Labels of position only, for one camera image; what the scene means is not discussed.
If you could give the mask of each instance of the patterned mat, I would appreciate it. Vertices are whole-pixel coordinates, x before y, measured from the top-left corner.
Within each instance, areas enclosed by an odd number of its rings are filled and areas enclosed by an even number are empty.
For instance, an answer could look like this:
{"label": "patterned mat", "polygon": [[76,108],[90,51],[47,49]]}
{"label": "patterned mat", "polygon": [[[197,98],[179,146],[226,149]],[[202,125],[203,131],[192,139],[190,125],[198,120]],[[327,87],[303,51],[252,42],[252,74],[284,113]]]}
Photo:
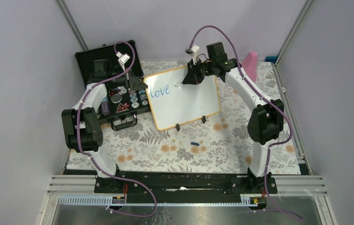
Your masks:
{"label": "patterned mat", "polygon": [[[145,75],[186,65],[183,61],[142,61]],[[270,97],[280,98],[271,63],[260,62],[256,84]],[[158,131],[151,112],[138,115],[138,124],[113,131],[102,125],[104,149],[121,170],[193,173],[246,173],[252,161],[252,143],[247,132],[251,116],[244,101],[229,85],[217,80],[221,100],[220,113],[175,128]],[[288,137],[288,126],[280,140]],[[82,154],[71,150],[69,170],[94,170]],[[276,174],[300,174],[295,149],[290,141],[274,146],[270,171]]]}

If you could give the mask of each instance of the metal frame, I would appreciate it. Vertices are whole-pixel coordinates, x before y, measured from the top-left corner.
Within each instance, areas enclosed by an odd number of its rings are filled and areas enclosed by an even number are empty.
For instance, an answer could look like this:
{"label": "metal frame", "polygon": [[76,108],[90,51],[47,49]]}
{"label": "metal frame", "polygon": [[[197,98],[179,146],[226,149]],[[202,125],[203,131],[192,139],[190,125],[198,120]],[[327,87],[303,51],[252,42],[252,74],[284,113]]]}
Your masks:
{"label": "metal frame", "polygon": [[291,40],[293,39],[298,27],[300,26],[302,20],[304,19],[305,15],[307,14],[309,8],[312,6],[312,3],[314,3],[315,0],[307,0],[304,4],[304,6],[301,9],[301,12],[298,14],[297,19],[294,22],[293,27],[291,28],[289,34],[287,35],[286,40],[284,41],[282,48],[280,49],[278,53],[278,59],[276,60],[275,64],[278,64],[280,62],[280,58],[282,58],[283,54],[286,51],[286,48],[290,44]]}
{"label": "metal frame", "polygon": [[80,47],[84,51],[87,51],[89,48],[88,48],[86,42],[84,41],[82,34],[80,33],[79,29],[77,28],[77,25],[76,25],[72,15],[70,14],[68,7],[66,6],[65,1],[64,0],[56,0],[56,1],[60,7],[61,12],[65,16],[65,20],[68,22],[74,36],[76,37],[76,40],[79,43]]}
{"label": "metal frame", "polygon": [[285,103],[286,114],[290,118],[290,120],[292,121],[293,132],[294,132],[293,143],[295,144],[296,149],[298,150],[298,151],[296,151],[298,163],[299,164],[306,164],[306,166],[309,170],[309,174],[313,174],[311,165],[310,165],[308,157],[307,157],[307,151],[304,147],[304,144],[302,142],[301,133],[300,133],[300,130],[298,129],[298,126],[297,126],[297,120],[295,118],[293,109],[291,108],[288,92],[285,88],[285,83],[283,81],[283,78],[280,75],[279,70],[277,68],[277,64],[273,65],[273,71],[275,73],[276,83],[278,84],[278,87],[279,87],[280,97],[282,98],[282,101]]}
{"label": "metal frame", "polygon": [[[274,175],[278,187],[278,194],[272,196],[312,196],[316,202],[319,215],[324,225],[336,225],[334,214],[330,208],[324,182],[321,176],[315,175]],[[50,225],[55,218],[60,199],[73,197],[74,199],[87,199],[88,196],[121,196],[120,194],[94,193],[96,176],[94,175],[54,175],[47,191],[48,203],[45,209],[42,225]],[[245,198],[255,195],[241,195],[241,206]],[[153,206],[153,204],[131,204],[137,206]],[[161,204],[163,206],[239,206],[240,204]]]}
{"label": "metal frame", "polygon": [[[88,50],[88,46],[84,41],[72,15],[70,14],[64,0],[56,0],[60,6],[62,13],[65,16],[73,34],[75,35],[79,45],[83,50]],[[276,81],[281,93],[281,98],[286,106],[286,113],[293,122],[293,130],[295,133],[294,144],[296,149],[297,159],[299,164],[305,163],[308,167],[310,174],[312,174],[312,169],[307,159],[307,154],[305,147],[302,143],[302,138],[298,127],[296,126],[296,120],[294,112],[290,106],[290,100],[286,89],[284,88],[283,79],[278,70],[278,63],[285,53],[289,43],[293,39],[298,27],[300,26],[304,16],[309,10],[310,6],[315,0],[307,0],[297,17],[292,29],[290,30],[286,40],[283,43],[282,48],[278,54],[278,60],[274,66],[274,72],[276,76]],[[316,206],[321,217],[322,223],[324,225],[336,225],[336,219],[334,213],[330,206],[329,197],[324,186],[324,182],[321,176],[314,175],[273,175],[278,187],[278,194],[273,196],[312,196],[316,202]],[[56,216],[57,207],[60,204],[60,197],[65,197],[66,195],[72,195],[74,198],[87,198],[87,196],[119,196],[120,194],[98,194],[94,193],[94,188],[96,184],[96,179],[94,175],[54,175],[49,189],[47,191],[48,198],[46,198],[44,215],[41,219],[42,225],[50,225],[53,223],[53,219]],[[250,197],[250,195],[241,195],[242,203],[245,197]],[[202,204],[178,204],[182,206],[197,206]]]}

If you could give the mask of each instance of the pink object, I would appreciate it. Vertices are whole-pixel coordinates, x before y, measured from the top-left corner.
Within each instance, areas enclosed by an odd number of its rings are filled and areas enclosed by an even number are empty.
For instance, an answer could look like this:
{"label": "pink object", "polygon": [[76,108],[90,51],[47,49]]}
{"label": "pink object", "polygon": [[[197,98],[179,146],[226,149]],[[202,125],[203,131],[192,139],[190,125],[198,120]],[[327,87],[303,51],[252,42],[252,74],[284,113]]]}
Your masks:
{"label": "pink object", "polygon": [[250,52],[241,62],[241,66],[246,71],[246,74],[250,79],[255,82],[257,79],[257,64],[258,64],[258,54],[257,52]]}

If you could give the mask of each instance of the whiteboard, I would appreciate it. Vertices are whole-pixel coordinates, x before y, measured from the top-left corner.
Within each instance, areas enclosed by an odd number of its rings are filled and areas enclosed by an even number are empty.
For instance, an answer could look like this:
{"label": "whiteboard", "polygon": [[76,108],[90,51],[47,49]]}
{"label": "whiteboard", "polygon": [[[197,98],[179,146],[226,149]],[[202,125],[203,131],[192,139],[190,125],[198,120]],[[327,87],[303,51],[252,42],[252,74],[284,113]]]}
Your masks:
{"label": "whiteboard", "polygon": [[221,109],[216,77],[208,76],[197,85],[176,85],[182,82],[187,71],[186,66],[179,67],[143,80],[148,85],[146,94],[158,130],[211,116]]}

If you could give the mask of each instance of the gray wall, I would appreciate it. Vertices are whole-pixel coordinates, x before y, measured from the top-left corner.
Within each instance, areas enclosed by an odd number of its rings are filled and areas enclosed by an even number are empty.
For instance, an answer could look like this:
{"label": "gray wall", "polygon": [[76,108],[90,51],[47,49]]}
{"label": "gray wall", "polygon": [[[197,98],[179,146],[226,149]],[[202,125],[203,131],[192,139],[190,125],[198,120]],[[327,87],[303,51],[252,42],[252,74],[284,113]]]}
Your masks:
{"label": "gray wall", "polygon": [[354,224],[354,1],[316,1],[280,71],[312,169],[339,224]]}
{"label": "gray wall", "polygon": [[61,111],[83,93],[79,50],[55,1],[0,1],[0,224],[34,224],[60,169]]}
{"label": "gray wall", "polygon": [[[305,0],[65,0],[89,48],[134,39],[140,59],[188,59],[184,53],[204,25],[220,27],[240,58],[257,51],[278,54]],[[218,31],[203,30],[195,44],[223,41]]]}

